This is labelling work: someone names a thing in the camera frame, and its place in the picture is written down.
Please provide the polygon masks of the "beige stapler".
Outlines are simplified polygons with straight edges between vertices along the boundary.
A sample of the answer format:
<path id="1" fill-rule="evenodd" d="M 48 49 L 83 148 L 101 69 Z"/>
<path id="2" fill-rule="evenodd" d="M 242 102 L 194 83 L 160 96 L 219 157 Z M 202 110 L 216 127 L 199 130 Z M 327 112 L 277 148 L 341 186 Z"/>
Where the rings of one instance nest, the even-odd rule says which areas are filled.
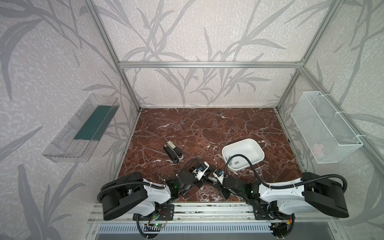
<path id="1" fill-rule="evenodd" d="M 178 146 L 176 146 L 172 141 L 167 141 L 167 145 L 172 148 L 173 151 L 176 153 L 178 160 L 182 160 L 184 158 L 182 150 Z"/>

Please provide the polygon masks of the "black stapler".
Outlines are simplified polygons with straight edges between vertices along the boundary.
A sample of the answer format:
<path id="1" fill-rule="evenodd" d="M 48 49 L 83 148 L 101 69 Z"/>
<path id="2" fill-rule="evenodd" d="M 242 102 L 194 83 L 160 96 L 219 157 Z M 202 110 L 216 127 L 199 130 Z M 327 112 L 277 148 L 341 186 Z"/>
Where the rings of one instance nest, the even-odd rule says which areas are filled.
<path id="1" fill-rule="evenodd" d="M 216 185 L 217 183 L 219 183 L 219 180 L 217 178 L 215 178 L 212 175 L 212 173 L 205 172 L 205 178 L 206 178 L 206 182 L 211 184 L 211 185 Z"/>
<path id="2" fill-rule="evenodd" d="M 179 158 L 178 158 L 178 155 L 175 153 L 175 151 L 173 150 L 173 148 L 169 147 L 168 145 L 164 145 L 163 146 L 163 149 L 165 150 L 165 152 L 168 154 L 168 156 L 170 157 L 170 159 L 172 160 L 172 162 L 174 164 L 177 164 L 179 162 Z"/>

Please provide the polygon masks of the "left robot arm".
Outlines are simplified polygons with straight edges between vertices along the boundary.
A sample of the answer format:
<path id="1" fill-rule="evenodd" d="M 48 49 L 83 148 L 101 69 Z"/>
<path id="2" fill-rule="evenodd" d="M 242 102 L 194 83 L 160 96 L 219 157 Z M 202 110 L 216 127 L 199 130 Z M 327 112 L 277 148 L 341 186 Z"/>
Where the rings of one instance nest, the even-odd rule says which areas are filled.
<path id="1" fill-rule="evenodd" d="M 102 204 L 105 221 L 126 213 L 149 217 L 158 213 L 163 205 L 177 202 L 194 187 L 201 187 L 205 180 L 206 171 L 202 167 L 182 172 L 165 184 L 150 182 L 135 172 L 102 186 L 97 201 Z"/>

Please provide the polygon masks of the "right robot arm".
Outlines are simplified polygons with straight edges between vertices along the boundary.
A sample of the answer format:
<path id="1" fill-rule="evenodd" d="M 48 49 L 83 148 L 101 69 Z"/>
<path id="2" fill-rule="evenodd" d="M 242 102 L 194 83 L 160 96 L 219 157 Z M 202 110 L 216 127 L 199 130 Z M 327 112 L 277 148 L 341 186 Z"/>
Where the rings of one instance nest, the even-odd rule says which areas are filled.
<path id="1" fill-rule="evenodd" d="M 334 218 L 348 218 L 344 193 L 347 180 L 337 174 L 319 176 L 310 172 L 289 182 L 245 183 L 218 170 L 214 173 L 225 199 L 245 200 L 256 219 L 287 220 L 296 213 L 321 212 Z"/>

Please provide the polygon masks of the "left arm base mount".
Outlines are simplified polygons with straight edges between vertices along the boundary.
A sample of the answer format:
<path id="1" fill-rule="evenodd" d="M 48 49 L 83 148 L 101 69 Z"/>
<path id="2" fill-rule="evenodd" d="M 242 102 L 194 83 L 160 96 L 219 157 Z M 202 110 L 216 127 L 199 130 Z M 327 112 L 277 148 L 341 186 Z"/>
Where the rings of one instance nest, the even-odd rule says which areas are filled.
<path id="1" fill-rule="evenodd" d="M 134 214 L 133 220 L 139 221 L 171 221 L 174 218 L 175 213 L 175 205 L 159 205 L 155 208 L 155 210 L 148 214 L 147 216 L 143 216 L 140 214 Z"/>

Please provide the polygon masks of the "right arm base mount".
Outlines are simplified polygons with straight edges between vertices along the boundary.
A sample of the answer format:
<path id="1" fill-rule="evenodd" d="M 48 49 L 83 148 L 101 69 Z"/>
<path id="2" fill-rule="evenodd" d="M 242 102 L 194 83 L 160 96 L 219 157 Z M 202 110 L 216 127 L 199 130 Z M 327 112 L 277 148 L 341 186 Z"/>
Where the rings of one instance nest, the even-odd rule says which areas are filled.
<path id="1" fill-rule="evenodd" d="M 277 201 L 268 204 L 253 205 L 253 213 L 256 220 L 288 221 L 290 219 L 296 219 L 294 214 L 286 215 L 281 213 L 278 209 Z"/>

